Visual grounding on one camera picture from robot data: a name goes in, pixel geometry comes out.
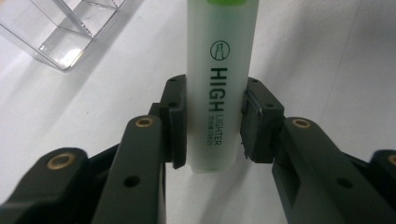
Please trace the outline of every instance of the screw hole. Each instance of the screw hole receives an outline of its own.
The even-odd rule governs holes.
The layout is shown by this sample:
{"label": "screw hole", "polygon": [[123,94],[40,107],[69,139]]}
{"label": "screw hole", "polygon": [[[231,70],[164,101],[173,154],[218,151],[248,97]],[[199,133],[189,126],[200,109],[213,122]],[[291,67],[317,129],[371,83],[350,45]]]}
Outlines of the screw hole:
{"label": "screw hole", "polygon": [[70,165],[71,163],[73,163],[75,157],[76,156],[70,152],[62,153],[62,154],[50,159],[49,162],[47,163],[47,167],[50,170],[62,169],[64,167]]}
{"label": "screw hole", "polygon": [[396,166],[396,155],[390,155],[388,157],[388,159],[389,159],[390,163],[392,163],[393,165]]}
{"label": "screw hole", "polygon": [[143,118],[143,119],[139,119],[135,124],[137,127],[146,128],[148,126],[151,126],[153,122],[154,122],[153,119]]}
{"label": "screw hole", "polygon": [[177,106],[177,103],[169,103],[168,106],[169,107],[175,107],[175,106]]}
{"label": "screw hole", "polygon": [[140,178],[137,175],[131,175],[128,176],[125,180],[124,180],[124,186],[126,188],[133,188],[136,187],[138,184],[140,183]]}
{"label": "screw hole", "polygon": [[309,128],[311,124],[303,119],[294,119],[293,124],[299,128]]}
{"label": "screw hole", "polygon": [[352,189],[353,184],[346,178],[339,177],[337,178],[337,184],[346,189]]}

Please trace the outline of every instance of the white highlighter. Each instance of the white highlighter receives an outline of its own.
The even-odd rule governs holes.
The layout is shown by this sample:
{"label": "white highlighter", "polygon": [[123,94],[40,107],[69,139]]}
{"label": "white highlighter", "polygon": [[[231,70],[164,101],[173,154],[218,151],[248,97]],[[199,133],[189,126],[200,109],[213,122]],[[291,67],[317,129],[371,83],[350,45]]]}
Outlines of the white highlighter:
{"label": "white highlighter", "polygon": [[258,4],[188,0],[187,162],[195,173],[235,161]]}

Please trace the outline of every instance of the logo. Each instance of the logo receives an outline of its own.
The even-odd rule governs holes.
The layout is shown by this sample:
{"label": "logo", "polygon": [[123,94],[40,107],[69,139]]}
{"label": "logo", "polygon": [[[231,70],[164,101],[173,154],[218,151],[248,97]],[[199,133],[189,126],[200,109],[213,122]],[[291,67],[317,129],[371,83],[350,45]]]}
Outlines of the logo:
{"label": "logo", "polygon": [[210,55],[216,61],[223,61],[230,55],[230,45],[225,41],[218,40],[210,48]]}

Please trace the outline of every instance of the white table surface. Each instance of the white table surface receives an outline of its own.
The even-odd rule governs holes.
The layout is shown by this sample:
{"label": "white table surface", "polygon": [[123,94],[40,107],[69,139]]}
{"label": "white table surface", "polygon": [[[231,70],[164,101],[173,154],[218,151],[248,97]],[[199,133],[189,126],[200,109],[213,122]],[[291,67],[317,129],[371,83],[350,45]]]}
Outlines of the white table surface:
{"label": "white table surface", "polygon": [[[116,145],[129,119],[186,73],[186,1],[128,0],[119,20],[69,73],[0,36],[0,202],[42,155]],[[396,148],[396,2],[261,1],[250,76],[368,161]],[[168,223],[287,223],[270,164],[220,174],[167,170]]]}

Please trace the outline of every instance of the clear plastic container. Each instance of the clear plastic container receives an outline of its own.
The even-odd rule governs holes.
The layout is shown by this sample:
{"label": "clear plastic container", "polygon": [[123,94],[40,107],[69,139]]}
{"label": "clear plastic container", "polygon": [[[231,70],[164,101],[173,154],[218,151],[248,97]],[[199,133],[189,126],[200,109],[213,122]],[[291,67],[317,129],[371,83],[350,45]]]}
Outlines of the clear plastic container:
{"label": "clear plastic container", "polygon": [[0,35],[61,70],[76,64],[125,0],[3,0]]}
{"label": "clear plastic container", "polygon": [[259,0],[188,1],[188,150],[195,173],[231,166]]}

